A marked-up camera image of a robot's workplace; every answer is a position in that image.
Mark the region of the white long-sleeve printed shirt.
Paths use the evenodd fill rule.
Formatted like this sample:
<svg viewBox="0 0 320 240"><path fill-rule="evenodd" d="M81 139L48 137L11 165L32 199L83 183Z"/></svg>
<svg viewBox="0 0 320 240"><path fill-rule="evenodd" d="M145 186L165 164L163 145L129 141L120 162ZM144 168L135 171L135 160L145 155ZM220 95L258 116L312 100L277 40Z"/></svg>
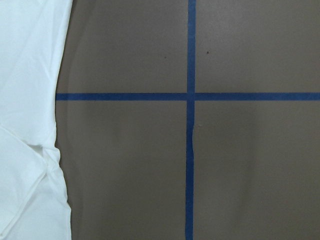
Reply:
<svg viewBox="0 0 320 240"><path fill-rule="evenodd" d="M0 237L69 240L56 87L70 0L0 3Z"/></svg>

